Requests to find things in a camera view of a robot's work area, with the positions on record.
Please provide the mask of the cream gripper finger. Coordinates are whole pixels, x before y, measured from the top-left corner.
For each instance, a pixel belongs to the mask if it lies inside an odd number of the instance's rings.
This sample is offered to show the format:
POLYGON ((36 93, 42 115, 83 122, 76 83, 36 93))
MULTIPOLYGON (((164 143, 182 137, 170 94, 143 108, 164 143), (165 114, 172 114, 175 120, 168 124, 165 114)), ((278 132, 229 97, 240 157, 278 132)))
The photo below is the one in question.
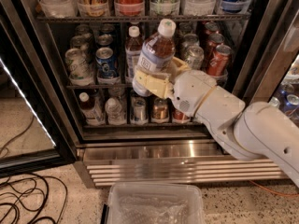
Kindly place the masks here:
POLYGON ((146 70, 136 69, 134 91, 144 97, 154 94, 162 99, 173 98, 174 85, 171 82, 171 78, 172 75, 170 73, 152 73, 146 70))
POLYGON ((182 61, 180 58, 174 57, 172 59, 172 64, 174 65, 174 76, 177 77, 183 72, 189 71, 191 68, 187 63, 182 61))

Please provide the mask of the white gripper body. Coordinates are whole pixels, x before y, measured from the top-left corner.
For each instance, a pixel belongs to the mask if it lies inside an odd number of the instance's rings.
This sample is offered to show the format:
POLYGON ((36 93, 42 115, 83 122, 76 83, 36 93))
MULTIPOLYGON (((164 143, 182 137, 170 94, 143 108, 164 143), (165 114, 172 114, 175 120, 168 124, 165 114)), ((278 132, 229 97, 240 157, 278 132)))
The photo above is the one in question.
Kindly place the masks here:
POLYGON ((193 117, 204 97, 216 85, 216 80, 203 71, 185 71, 175 79, 172 104, 186 116, 193 117))

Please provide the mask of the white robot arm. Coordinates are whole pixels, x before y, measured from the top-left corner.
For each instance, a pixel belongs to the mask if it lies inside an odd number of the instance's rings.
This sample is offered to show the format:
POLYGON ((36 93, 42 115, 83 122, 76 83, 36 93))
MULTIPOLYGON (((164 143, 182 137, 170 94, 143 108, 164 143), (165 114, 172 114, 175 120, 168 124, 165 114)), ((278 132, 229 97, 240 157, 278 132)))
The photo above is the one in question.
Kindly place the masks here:
POLYGON ((141 96, 150 92, 170 99, 175 109, 204 124, 234 158, 253 161, 265 156, 299 186, 299 129, 279 109, 267 102, 246 105, 215 78, 178 58, 160 69, 140 56, 133 85, 141 96))

